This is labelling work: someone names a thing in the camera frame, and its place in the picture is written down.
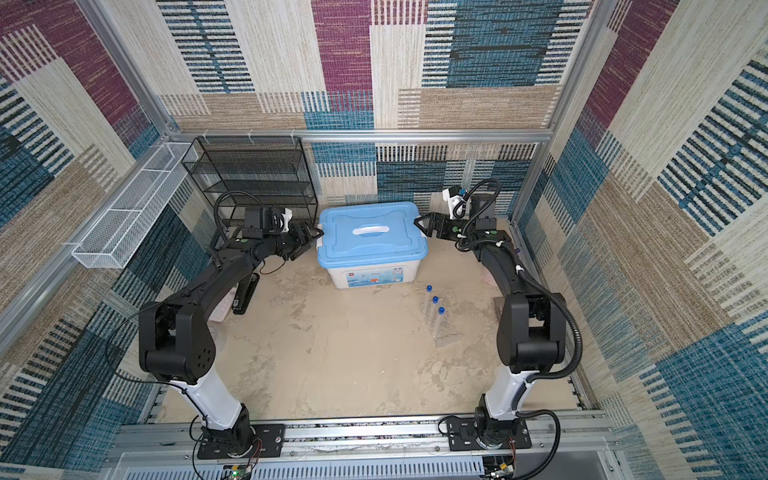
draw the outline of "metal beam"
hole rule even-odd
[[[554,132],[553,137],[560,133],[562,127],[560,118],[571,108],[576,91],[578,91],[579,85],[584,80],[584,73],[592,59],[592,54],[598,43],[598,39],[604,32],[603,27],[607,25],[608,19],[611,18],[611,13],[616,7],[617,2],[618,0],[601,0],[589,20],[587,32],[584,34],[584,42],[576,54],[573,68],[563,87],[563,93],[552,113],[552,122],[550,126]],[[517,224],[517,222],[520,221],[525,205],[531,199],[531,193],[533,193],[533,188],[538,181],[538,175],[541,173],[541,169],[544,168],[548,156],[549,145],[547,145],[546,148],[543,148],[541,154],[531,163],[528,173],[525,175],[525,180],[523,180],[522,187],[520,188],[518,199],[515,202],[515,209],[512,211],[512,223]]]
[[[138,175],[141,168],[152,158],[165,139],[158,139],[138,159],[123,180],[104,196],[91,215],[80,224],[77,230],[63,243],[57,252],[43,265],[40,270],[27,282],[24,289],[0,313],[0,356],[24,332],[27,326],[37,317],[46,303],[55,295],[61,284],[67,279],[72,270],[78,265],[72,256],[72,250],[77,246],[91,227],[101,218],[101,215],[123,193],[125,188]]]
[[[468,130],[204,130],[171,132],[171,141],[191,142],[197,137],[264,137],[291,136],[311,142],[397,142],[397,143],[455,143],[500,142],[539,143],[549,141],[548,128],[488,128]]]
[[[176,128],[165,109],[147,86],[144,77],[141,76],[136,64],[128,54],[112,20],[104,11],[102,3],[99,0],[75,0],[75,3],[78,4],[88,23],[96,31],[96,35],[101,39],[107,53],[117,65],[125,83],[128,84],[138,104],[144,109],[144,113],[147,114],[160,135],[168,135],[172,130],[175,130]]]

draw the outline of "plastic storage bin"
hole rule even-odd
[[[340,289],[412,282],[429,251],[418,216],[412,202],[326,209],[317,261]]]

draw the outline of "wire rack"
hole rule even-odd
[[[252,194],[263,205],[290,208],[293,218],[314,223],[317,193],[301,140],[295,137],[198,137],[184,168],[213,206],[229,190]],[[220,204],[225,227],[243,224],[245,209],[257,204],[234,194]]]
[[[187,176],[180,161],[195,155],[188,143],[167,142],[158,148],[72,256],[86,268],[125,268]]]

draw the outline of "black mounting plate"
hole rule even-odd
[[[531,435],[524,419],[516,419],[514,429],[509,431],[508,437],[512,438],[517,450],[531,448]],[[484,447],[478,443],[475,419],[448,418],[445,420],[445,428],[448,432],[448,444],[451,452],[466,452],[468,450],[482,450]],[[501,449],[511,449],[509,441],[505,440]]]
[[[283,451],[283,435],[285,433],[286,426],[282,423],[264,424],[264,425],[251,425],[256,433],[256,437],[261,439],[261,458],[275,458],[280,456],[280,452]],[[213,443],[203,444],[200,443],[200,448],[197,450],[197,458],[200,460],[221,460],[222,458],[230,458],[224,450],[216,452],[217,447]],[[253,450],[243,456],[243,459],[247,460]]]

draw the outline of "beige tabletop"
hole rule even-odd
[[[267,259],[265,271],[280,265]],[[262,276],[245,315],[219,324],[215,367],[252,419],[471,412],[501,365],[497,287],[453,243],[429,239],[414,283],[338,290],[315,250]],[[425,286],[445,300],[460,340],[442,348],[420,313]],[[566,379],[536,383],[525,409],[575,409]],[[161,422],[188,422],[174,390]]]

